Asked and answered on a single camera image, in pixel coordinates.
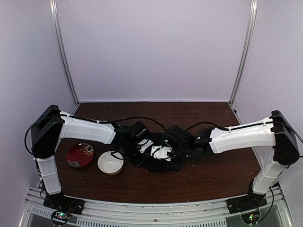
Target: black cable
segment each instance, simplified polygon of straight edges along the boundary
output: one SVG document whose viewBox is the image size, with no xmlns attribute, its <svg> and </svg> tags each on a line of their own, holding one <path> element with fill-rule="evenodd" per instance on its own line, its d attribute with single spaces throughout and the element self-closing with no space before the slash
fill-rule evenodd
<svg viewBox="0 0 303 227">
<path fill-rule="evenodd" d="M 53 118 L 53 117 L 60 117 L 60 116 L 67 116 L 67 115 L 60 114 L 60 115 L 52 115 L 52 116 L 44 117 L 44 118 L 41 118 L 41 119 L 35 121 L 34 123 L 32 123 L 32 124 L 29 126 L 29 128 L 28 128 L 27 131 L 25 132 L 25 136 L 24 136 L 24 146 L 25 146 L 25 149 L 27 150 L 27 152 L 28 152 L 29 154 L 34 155 L 34 154 L 29 150 L 29 148 L 28 148 L 28 146 L 27 146 L 27 135 L 28 135 L 29 131 L 30 131 L 36 124 L 38 124 L 38 123 L 41 122 L 41 121 L 44 121 L 44 120 L 46 120 L 46 119 L 50 119 L 50 118 Z"/>
<path fill-rule="evenodd" d="M 163 124 L 161 124 L 160 122 L 156 121 L 155 119 L 153 119 L 151 117 L 140 117 L 140 116 L 138 116 L 138 117 L 137 116 L 136 117 L 126 117 L 126 118 L 119 119 L 119 120 L 108 121 L 106 123 L 107 124 L 108 123 L 117 123 L 117 122 L 123 122 L 123 121 L 133 120 L 133 119 L 145 119 L 145 120 L 149 120 L 149 121 L 152 121 L 152 122 L 156 123 L 157 125 L 159 125 L 161 128 L 163 128 L 164 131 L 167 130 Z"/>
<path fill-rule="evenodd" d="M 275 122 L 275 121 L 272 121 L 272 122 L 266 122 L 265 124 L 280 124 L 280 125 L 283 125 L 284 127 L 290 129 L 298 138 L 299 140 L 301 141 L 301 143 L 303 144 L 303 139 L 302 137 L 299 135 L 299 133 L 296 132 L 296 130 L 294 130 L 292 127 L 290 127 L 288 124 L 284 123 L 284 122 Z"/>
<path fill-rule="evenodd" d="M 43 197 L 42 195 L 41 195 L 41 193 L 43 193 L 43 192 L 45 192 L 45 190 L 42 190 L 39 194 L 40 194 L 40 197 L 42 198 L 42 199 L 46 199 L 46 197 Z"/>
<path fill-rule="evenodd" d="M 215 124 L 215 123 L 213 123 L 213 122 L 206 122 L 206 121 L 203 121 L 203 122 L 197 122 L 197 123 L 193 124 L 192 126 L 188 127 L 187 129 L 185 129 L 185 131 L 188 131 L 188 130 L 190 130 L 190 129 L 192 129 L 192 128 L 194 128 L 194 127 L 198 126 L 198 125 L 201 125 L 201 124 L 210 124 L 210 125 L 214 126 L 215 128 L 220 129 L 220 130 L 223 130 L 223 131 L 229 131 L 229 129 L 228 129 L 228 128 L 225 128 L 225 127 L 219 126 L 219 125 L 217 125 L 217 124 Z"/>
<path fill-rule="evenodd" d="M 274 205 L 275 195 L 274 195 L 273 190 L 271 189 L 271 187 L 269 187 L 269 189 L 270 189 L 270 192 L 273 196 L 273 200 L 271 201 L 271 205 L 270 205 L 269 210 L 267 211 L 266 215 L 264 215 L 264 217 L 261 220 L 259 220 L 258 223 L 260 223 L 261 221 L 263 221 L 267 217 L 267 215 L 270 213 L 270 211 L 271 211 L 271 209 L 273 208 L 273 205 Z"/>
<path fill-rule="evenodd" d="M 117 157 L 117 156 L 115 155 L 115 153 L 119 153 L 120 155 L 122 155 L 122 154 L 121 154 L 120 152 L 118 152 L 118 151 L 113 151 L 113 152 L 110 153 L 110 155 L 113 156 L 113 157 L 116 158 L 116 159 L 123 160 L 123 158 Z"/>
</svg>

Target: white wall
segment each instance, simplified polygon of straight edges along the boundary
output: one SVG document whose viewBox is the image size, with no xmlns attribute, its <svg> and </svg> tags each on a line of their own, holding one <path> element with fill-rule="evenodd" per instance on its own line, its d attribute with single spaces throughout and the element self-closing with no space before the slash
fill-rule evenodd
<svg viewBox="0 0 303 227">
<path fill-rule="evenodd" d="M 227 101 L 247 0 L 62 0 L 64 46 L 80 101 Z"/>
<path fill-rule="evenodd" d="M 35 163 L 25 130 L 50 104 L 73 110 L 48 0 L 0 1 L 0 225 L 16 226 Z"/>
<path fill-rule="evenodd" d="M 245 122 L 277 109 L 303 135 L 302 9 L 301 0 L 258 1 L 256 28 L 235 101 Z M 267 160 L 268 150 L 262 148 L 260 154 Z M 303 226 L 302 179 L 303 158 L 284 171 L 280 181 L 296 227 Z"/>
</svg>

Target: dark brown wooden surface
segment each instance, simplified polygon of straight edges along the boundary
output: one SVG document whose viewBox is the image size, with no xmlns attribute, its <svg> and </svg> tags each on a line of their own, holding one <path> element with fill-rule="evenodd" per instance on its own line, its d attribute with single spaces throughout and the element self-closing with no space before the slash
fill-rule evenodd
<svg viewBox="0 0 303 227">
<path fill-rule="evenodd" d="M 213 121 L 221 126 L 238 122 L 226 103 L 90 103 L 81 104 L 76 115 L 100 120 L 129 116 L 149 116 L 166 127 L 174 124 L 186 128 L 197 121 Z M 143 122 L 150 131 L 161 128 Z M 111 150 L 109 145 L 89 141 L 96 155 L 86 167 L 68 165 L 68 150 L 82 140 L 64 139 L 56 152 L 58 174 L 66 195 L 112 202 L 166 203 L 204 201 L 246 194 L 249 182 L 260 171 L 250 148 L 224 152 L 202 161 L 187 161 L 177 173 L 149 173 L 125 161 L 116 176 L 103 174 L 97 166 L 99 156 Z"/>
</svg>

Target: red plate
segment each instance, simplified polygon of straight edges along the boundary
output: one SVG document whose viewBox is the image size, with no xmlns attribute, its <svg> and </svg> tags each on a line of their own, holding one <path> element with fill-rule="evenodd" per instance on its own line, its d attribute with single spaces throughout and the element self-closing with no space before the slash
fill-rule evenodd
<svg viewBox="0 0 303 227">
<path fill-rule="evenodd" d="M 79 143 L 73 146 L 66 155 L 70 166 L 81 168 L 87 166 L 94 158 L 95 150 L 88 143 Z"/>
</svg>

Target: white bowl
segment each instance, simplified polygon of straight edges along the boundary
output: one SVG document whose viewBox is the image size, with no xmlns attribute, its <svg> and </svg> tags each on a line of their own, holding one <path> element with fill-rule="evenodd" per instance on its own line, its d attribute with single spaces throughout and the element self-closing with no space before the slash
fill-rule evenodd
<svg viewBox="0 0 303 227">
<path fill-rule="evenodd" d="M 98 159 L 99 169 L 107 175 L 116 175 L 120 173 L 123 166 L 123 160 L 113 157 L 110 153 L 113 151 L 107 151 L 103 153 Z M 120 153 L 115 153 L 118 158 L 123 158 Z"/>
</svg>

